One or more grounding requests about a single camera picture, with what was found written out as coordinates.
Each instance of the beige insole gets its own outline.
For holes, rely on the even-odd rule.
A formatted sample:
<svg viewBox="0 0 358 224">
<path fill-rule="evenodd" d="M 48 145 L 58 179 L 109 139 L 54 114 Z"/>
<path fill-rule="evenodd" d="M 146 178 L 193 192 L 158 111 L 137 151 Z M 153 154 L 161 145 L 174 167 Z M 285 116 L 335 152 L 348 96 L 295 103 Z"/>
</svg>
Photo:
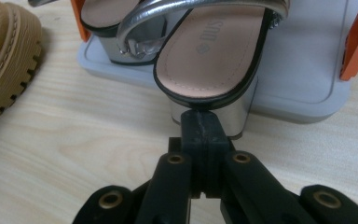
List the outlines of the beige insole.
<svg viewBox="0 0 358 224">
<path fill-rule="evenodd" d="M 138 5 L 139 0 L 86 0 L 81 19 L 93 27 L 116 25 Z"/>
<path fill-rule="evenodd" d="M 191 11 L 161 51 L 157 79 L 192 98 L 232 90 L 246 75 L 264 16 L 262 7 L 201 7 Z"/>
</svg>

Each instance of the brown shoe sole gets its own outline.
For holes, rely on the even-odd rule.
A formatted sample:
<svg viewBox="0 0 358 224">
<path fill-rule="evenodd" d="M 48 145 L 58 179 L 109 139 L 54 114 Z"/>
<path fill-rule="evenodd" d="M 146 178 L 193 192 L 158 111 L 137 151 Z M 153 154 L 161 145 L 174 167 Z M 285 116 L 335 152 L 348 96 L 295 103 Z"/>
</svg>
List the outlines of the brown shoe sole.
<svg viewBox="0 0 358 224">
<path fill-rule="evenodd" d="M 5 4 L 9 13 L 7 38 L 0 52 L 0 115 L 22 94 L 36 69 L 42 28 L 22 7 Z"/>
</svg>

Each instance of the light wood surface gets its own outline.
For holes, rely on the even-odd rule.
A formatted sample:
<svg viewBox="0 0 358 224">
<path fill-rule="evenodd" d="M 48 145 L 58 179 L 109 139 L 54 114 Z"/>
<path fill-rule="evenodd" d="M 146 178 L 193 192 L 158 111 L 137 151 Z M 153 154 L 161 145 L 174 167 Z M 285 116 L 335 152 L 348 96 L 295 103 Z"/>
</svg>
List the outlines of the light wood surface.
<svg viewBox="0 0 358 224">
<path fill-rule="evenodd" d="M 159 90 L 82 69 L 69 1 L 30 8 L 44 27 L 45 56 L 32 85 L 0 117 L 0 223 L 71 223 L 107 185 L 149 179 L 180 127 Z M 254 153 L 294 193 L 323 184 L 358 203 L 358 77 L 331 118 L 294 124 L 250 114 L 237 149 Z M 224 223 L 218 200 L 192 203 L 191 223 Z"/>
</svg>

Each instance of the tan shoe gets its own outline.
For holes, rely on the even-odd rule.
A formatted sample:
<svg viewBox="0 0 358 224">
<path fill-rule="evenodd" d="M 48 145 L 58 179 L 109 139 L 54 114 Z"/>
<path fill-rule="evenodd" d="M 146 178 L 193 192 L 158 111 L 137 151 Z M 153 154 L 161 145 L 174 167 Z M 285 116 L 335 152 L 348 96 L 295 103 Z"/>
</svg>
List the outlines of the tan shoe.
<svg viewBox="0 0 358 224">
<path fill-rule="evenodd" d="M 42 29 L 26 9 L 0 3 L 0 114 L 27 87 L 39 56 Z"/>
</svg>

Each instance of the silver strap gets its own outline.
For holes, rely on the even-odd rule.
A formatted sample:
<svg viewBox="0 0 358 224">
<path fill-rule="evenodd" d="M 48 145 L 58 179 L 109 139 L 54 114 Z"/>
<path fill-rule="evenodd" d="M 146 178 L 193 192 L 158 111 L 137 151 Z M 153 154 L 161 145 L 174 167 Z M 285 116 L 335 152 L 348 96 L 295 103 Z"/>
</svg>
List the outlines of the silver strap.
<svg viewBox="0 0 358 224">
<path fill-rule="evenodd" d="M 146 0 L 131 11 L 118 26 L 117 44 L 120 52 L 138 59 L 142 59 L 146 54 L 159 52 L 165 36 L 143 43 L 127 39 L 130 31 L 144 21 L 184 9 L 230 5 L 269 8 L 278 15 L 279 21 L 287 18 L 290 0 Z"/>
</svg>

